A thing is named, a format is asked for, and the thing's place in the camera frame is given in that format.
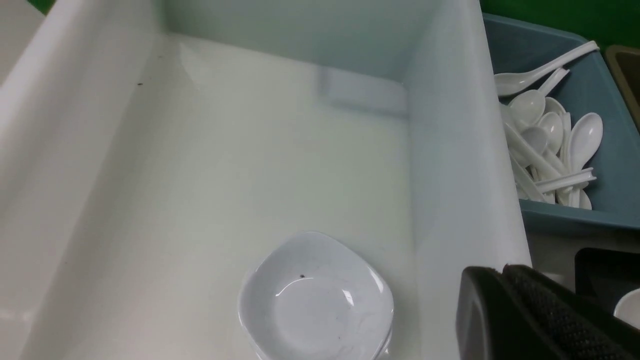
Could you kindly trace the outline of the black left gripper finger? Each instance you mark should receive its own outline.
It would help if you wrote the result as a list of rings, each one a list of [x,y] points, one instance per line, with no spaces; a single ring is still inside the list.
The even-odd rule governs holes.
[[[461,273],[462,360],[637,360],[639,330],[526,265]]]

